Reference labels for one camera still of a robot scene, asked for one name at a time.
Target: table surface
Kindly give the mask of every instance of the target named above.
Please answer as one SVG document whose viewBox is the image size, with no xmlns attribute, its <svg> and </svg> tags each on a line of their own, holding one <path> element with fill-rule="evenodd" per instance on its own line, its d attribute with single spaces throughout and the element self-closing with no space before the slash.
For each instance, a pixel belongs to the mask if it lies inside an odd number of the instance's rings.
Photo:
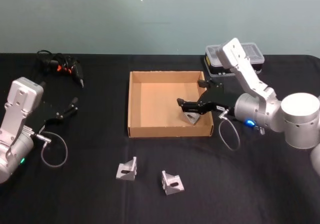
<svg viewBox="0 0 320 224">
<path fill-rule="evenodd" d="M 63 108 L 79 98 L 77 116 L 54 128 L 66 140 L 69 158 L 63 168 L 50 169 L 37 144 L 0 186 L 0 223 L 320 223 L 320 178 L 310 151 L 290 147 L 283 133 L 260 136 L 238 124 L 242 147 L 236 152 L 223 145 L 217 128 L 212 137 L 128 138 L 129 72 L 205 70 L 201 56 L 76 56 L 84 89 L 69 77 L 44 78 L 43 100 Z M 0 103 L 12 80 L 29 76 L 34 59 L 0 55 Z M 259 77 L 279 99 L 320 94 L 318 58 L 265 59 Z M 243 92 L 234 77 L 222 81 L 226 90 Z M 118 164 L 133 156 L 135 181 L 116 180 Z M 162 170 L 180 175 L 185 192 L 166 196 Z"/>
</svg>

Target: teal wall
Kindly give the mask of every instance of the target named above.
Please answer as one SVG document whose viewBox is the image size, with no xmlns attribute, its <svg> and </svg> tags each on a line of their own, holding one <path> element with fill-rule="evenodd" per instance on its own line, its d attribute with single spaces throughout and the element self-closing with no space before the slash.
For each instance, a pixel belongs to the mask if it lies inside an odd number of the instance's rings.
<svg viewBox="0 0 320 224">
<path fill-rule="evenodd" d="M 233 37 L 320 57 L 320 0 L 0 0 L 0 52 L 203 54 Z"/>
</svg>

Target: blue led light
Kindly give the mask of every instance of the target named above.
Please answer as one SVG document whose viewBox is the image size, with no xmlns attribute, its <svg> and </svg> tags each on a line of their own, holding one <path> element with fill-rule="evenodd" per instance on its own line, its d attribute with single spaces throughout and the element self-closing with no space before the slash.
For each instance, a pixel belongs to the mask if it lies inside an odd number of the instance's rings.
<svg viewBox="0 0 320 224">
<path fill-rule="evenodd" d="M 246 120 L 244 123 L 248 127 L 255 127 L 255 122 L 253 120 Z"/>
</svg>

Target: gray cable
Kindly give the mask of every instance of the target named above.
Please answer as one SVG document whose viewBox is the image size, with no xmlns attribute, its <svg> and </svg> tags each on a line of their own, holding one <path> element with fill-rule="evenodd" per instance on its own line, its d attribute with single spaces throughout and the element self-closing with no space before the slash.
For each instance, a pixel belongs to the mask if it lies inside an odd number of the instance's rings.
<svg viewBox="0 0 320 224">
<path fill-rule="evenodd" d="M 59 165 L 51 165 L 48 162 L 46 162 L 46 160 L 44 159 L 44 150 L 45 150 L 45 147 L 47 146 L 47 143 L 45 143 L 43 145 L 43 147 L 42 147 L 42 150 L 41 150 L 41 160 L 44 162 L 44 164 L 46 164 L 47 166 L 52 167 L 52 168 L 59 168 L 59 167 L 63 166 L 65 164 L 65 162 L 67 161 L 67 158 L 68 158 L 68 147 L 66 145 L 65 140 L 61 136 L 59 136 L 58 134 L 55 134 L 53 132 L 43 131 L 42 133 L 51 134 L 51 135 L 55 135 L 56 137 L 58 137 L 63 142 L 63 144 L 64 144 L 64 146 L 66 148 L 65 149 L 66 152 L 65 152 L 65 158 L 64 158 L 64 160 L 63 160 L 63 162 L 61 164 L 59 164 Z"/>
<path fill-rule="evenodd" d="M 222 134 L 221 134 L 221 125 L 222 125 L 222 123 L 224 123 L 225 121 L 229 122 L 229 124 L 231 125 L 231 127 L 233 128 L 233 130 L 234 130 L 235 133 L 236 133 L 236 137 L 237 137 L 237 140 L 238 140 L 238 146 L 237 146 L 237 148 L 235 148 L 235 149 L 231 148 L 231 147 L 227 144 L 227 142 L 225 141 L 225 139 L 222 137 Z M 222 120 L 222 121 L 220 122 L 220 124 L 219 124 L 218 130 L 219 130 L 219 135 L 220 135 L 221 140 L 224 142 L 224 144 L 226 145 L 226 147 L 227 147 L 229 150 L 231 150 L 231 151 L 236 151 L 236 150 L 238 150 L 238 149 L 240 148 L 241 142 L 240 142 L 239 134 L 238 134 L 238 132 L 237 132 L 237 129 L 235 128 L 235 126 L 232 124 L 232 122 L 231 122 L 229 119 L 227 119 L 226 117 L 223 118 L 223 120 Z"/>
</svg>

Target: cardboard box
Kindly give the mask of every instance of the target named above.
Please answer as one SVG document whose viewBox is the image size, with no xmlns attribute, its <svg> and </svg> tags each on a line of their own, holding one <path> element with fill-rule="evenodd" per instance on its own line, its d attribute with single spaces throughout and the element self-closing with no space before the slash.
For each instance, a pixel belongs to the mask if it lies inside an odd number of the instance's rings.
<svg viewBox="0 0 320 224">
<path fill-rule="evenodd" d="M 177 104 L 177 98 L 199 99 L 205 91 L 199 79 L 205 79 L 201 71 L 130 72 L 129 137 L 211 136 L 210 112 L 192 125 Z"/>
</svg>

